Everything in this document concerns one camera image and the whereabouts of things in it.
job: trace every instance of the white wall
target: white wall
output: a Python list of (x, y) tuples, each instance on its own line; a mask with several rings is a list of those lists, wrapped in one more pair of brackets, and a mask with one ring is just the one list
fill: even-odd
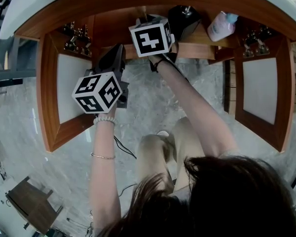
[(8, 202), (8, 207), (5, 203), (5, 193), (12, 190), (17, 183), (8, 178), (3, 181), (0, 176), (0, 229), (9, 237), (32, 237), (35, 233), (34, 228), (29, 225), (27, 230), (23, 229), (26, 221), (19, 215), (17, 210)]

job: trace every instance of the hand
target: hand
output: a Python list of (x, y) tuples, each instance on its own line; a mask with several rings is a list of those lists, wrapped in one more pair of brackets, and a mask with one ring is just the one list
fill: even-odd
[(159, 56), (157, 55), (151, 55), (148, 56), (148, 59), (152, 62), (152, 64), (156, 64), (158, 61), (162, 60)]
[(117, 103), (114, 104), (114, 106), (112, 107), (112, 109), (110, 110), (109, 113), (100, 113), (99, 117), (101, 116), (108, 116), (108, 117), (115, 117), (115, 111), (116, 111), (116, 107), (117, 107)]

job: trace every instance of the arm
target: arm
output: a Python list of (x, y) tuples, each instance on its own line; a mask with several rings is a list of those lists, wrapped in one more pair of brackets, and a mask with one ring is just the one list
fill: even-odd
[[(108, 116), (114, 117), (116, 107)], [(114, 124), (108, 121), (97, 123), (94, 154), (114, 157)], [(90, 204), (96, 228), (104, 228), (120, 219), (120, 203), (116, 187), (115, 163), (113, 159), (92, 157), (90, 180)]]
[[(157, 56), (149, 57), (155, 64)], [(204, 154), (216, 156), (236, 150), (237, 144), (226, 123), (193, 86), (168, 62), (160, 62), (158, 72), (167, 82), (201, 142)]]

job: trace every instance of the beige pants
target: beige pants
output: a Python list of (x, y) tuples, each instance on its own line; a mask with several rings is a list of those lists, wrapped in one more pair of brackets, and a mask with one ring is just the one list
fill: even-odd
[[(163, 173), (160, 189), (168, 194), (188, 185), (188, 175), (184, 167), (186, 157), (203, 157), (199, 139), (188, 118), (180, 119), (168, 138), (147, 135), (142, 138), (137, 151), (136, 174), (140, 182), (146, 177)], [(177, 181), (174, 186), (167, 162), (172, 158), (177, 162)]]

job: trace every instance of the bottle cap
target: bottle cap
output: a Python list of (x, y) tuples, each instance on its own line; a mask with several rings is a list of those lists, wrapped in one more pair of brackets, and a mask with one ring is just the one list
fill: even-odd
[(227, 13), (226, 15), (226, 20), (230, 23), (230, 24), (234, 24), (238, 19), (238, 15), (236, 14), (232, 14), (232, 13)]

